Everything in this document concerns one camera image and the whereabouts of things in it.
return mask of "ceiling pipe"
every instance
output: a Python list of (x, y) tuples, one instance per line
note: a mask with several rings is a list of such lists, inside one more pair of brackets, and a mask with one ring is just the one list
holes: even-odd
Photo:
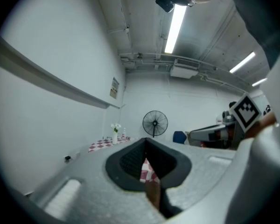
[(232, 84), (229, 84), (227, 82), (223, 82), (223, 81), (213, 79), (213, 78), (208, 78), (206, 75), (202, 75), (202, 74), (198, 74), (198, 75), (201, 76), (200, 80), (202, 80), (202, 81), (211, 82), (211, 83), (214, 83), (214, 84), (217, 84), (217, 85), (220, 85), (220, 86), (226, 85), (227, 87), (232, 88), (232, 89), (237, 90), (237, 91), (240, 91), (241, 93), (246, 93), (247, 92), (247, 91), (242, 90), (241, 88), (238, 88), (238, 87), (236, 87)]
[[(138, 53), (121, 53), (119, 54), (119, 56), (126, 56), (126, 55), (136, 55)], [(146, 55), (159, 55), (158, 53), (143, 53), (143, 54), (146, 54)], [(230, 74), (229, 70), (225, 70), (225, 69), (222, 69), (218, 66), (215, 66), (213, 64), (210, 64), (208, 62), (204, 62), (204, 61), (199, 61), (197, 59), (194, 59), (194, 58), (189, 58), (189, 57), (185, 57), (185, 56), (176, 56), (176, 55), (172, 55), (172, 54), (161, 54), (162, 56), (170, 56), (170, 57), (177, 57), (177, 58), (181, 58), (181, 59), (185, 59), (185, 60), (190, 60), (190, 61), (195, 61), (195, 62), (198, 62), (198, 63), (202, 63), (202, 64), (206, 64), (206, 65), (209, 65), (209, 66), (212, 66), (212, 67), (215, 67), (216, 69), (218, 70), (221, 70), (221, 71), (224, 71), (228, 74)], [(237, 79), (241, 80), (242, 82), (246, 83), (247, 85), (249, 85), (249, 83), (245, 80), (243, 80), (242, 78), (236, 76), (233, 74), (234, 77), (236, 77)]]
[(218, 30), (216, 31), (212, 41), (209, 43), (207, 48), (204, 52), (200, 55), (199, 59), (204, 60), (212, 51), (212, 49), (217, 45), (217, 43), (222, 38), (226, 29), (230, 26), (231, 22), (233, 21), (234, 15), (237, 13), (237, 9), (235, 8), (234, 3), (230, 3), (227, 7), (227, 12), (224, 14), (223, 19), (221, 20), (220, 24), (218, 25)]
[(126, 32), (127, 34), (130, 32), (129, 28), (123, 28), (123, 29), (116, 29), (116, 30), (109, 30), (107, 33), (108, 34), (113, 34), (117, 32)]
[(168, 74), (166, 71), (156, 71), (156, 70), (126, 70), (127, 73), (154, 73), (154, 74)]
[[(174, 63), (174, 61), (157, 61), (157, 60), (144, 60), (144, 61), (146, 61), (146, 62), (154, 62), (154, 63), (170, 63), (170, 64), (173, 64)], [(128, 63), (128, 62), (140, 62), (139, 60), (129, 60), (129, 61), (127, 61), (127, 62), (123, 62), (123, 64), (124, 63)]]
[(166, 63), (141, 63), (141, 64), (137, 64), (137, 66), (154, 66), (154, 65), (169, 65), (169, 66), (173, 66), (173, 64), (166, 64)]
[(122, 10), (122, 15), (123, 15), (123, 20), (125, 22), (125, 27), (127, 30), (127, 37), (129, 39), (129, 42), (130, 42), (130, 48), (131, 48), (131, 51), (133, 51), (133, 44), (132, 44), (132, 40), (131, 40), (131, 36), (130, 36), (130, 26), (126, 23), (126, 16), (125, 16), (125, 13), (124, 13), (124, 9), (123, 9), (123, 2), (122, 0), (120, 0), (120, 6), (121, 6), (121, 10)]

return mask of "white flower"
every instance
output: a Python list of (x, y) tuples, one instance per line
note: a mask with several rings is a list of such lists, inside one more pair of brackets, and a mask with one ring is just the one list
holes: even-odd
[(121, 128), (121, 125), (118, 124), (118, 123), (116, 123), (116, 124), (115, 124), (115, 128), (116, 128), (117, 130), (119, 130), (119, 129)]

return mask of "ceiling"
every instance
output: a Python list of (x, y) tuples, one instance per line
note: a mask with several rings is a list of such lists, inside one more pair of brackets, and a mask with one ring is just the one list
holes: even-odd
[[(173, 12), (155, 0), (99, 0), (108, 34), (127, 72), (169, 72), (176, 58), (199, 65), (204, 80), (252, 91), (269, 66), (262, 48), (248, 33), (232, 0), (188, 7), (173, 54), (164, 54)], [(231, 74), (252, 51), (256, 56)]]

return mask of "checkered tablecloth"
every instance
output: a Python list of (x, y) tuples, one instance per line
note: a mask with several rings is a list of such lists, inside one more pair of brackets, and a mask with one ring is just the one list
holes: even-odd
[[(125, 140), (125, 139), (122, 139), (122, 138), (117, 138), (117, 144), (116, 145), (118, 145), (118, 144), (120, 145), (121, 143), (124, 143), (124, 142), (129, 142), (129, 140)], [(92, 153), (92, 152), (98, 151), (100, 149), (109, 148), (111, 146), (113, 146), (112, 139), (99, 140), (99, 141), (93, 143), (89, 147), (88, 152)], [(142, 165), (140, 182), (143, 182), (143, 183), (146, 183), (146, 182), (160, 183), (159, 178), (155, 174), (153, 168), (151, 167), (151, 165), (149, 164), (147, 159), (145, 159), (145, 161)]]

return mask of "floor fan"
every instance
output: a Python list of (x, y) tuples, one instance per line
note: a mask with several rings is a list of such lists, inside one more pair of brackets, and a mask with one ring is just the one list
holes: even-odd
[(165, 133), (168, 120), (162, 112), (151, 111), (144, 116), (142, 124), (145, 132), (155, 137)]

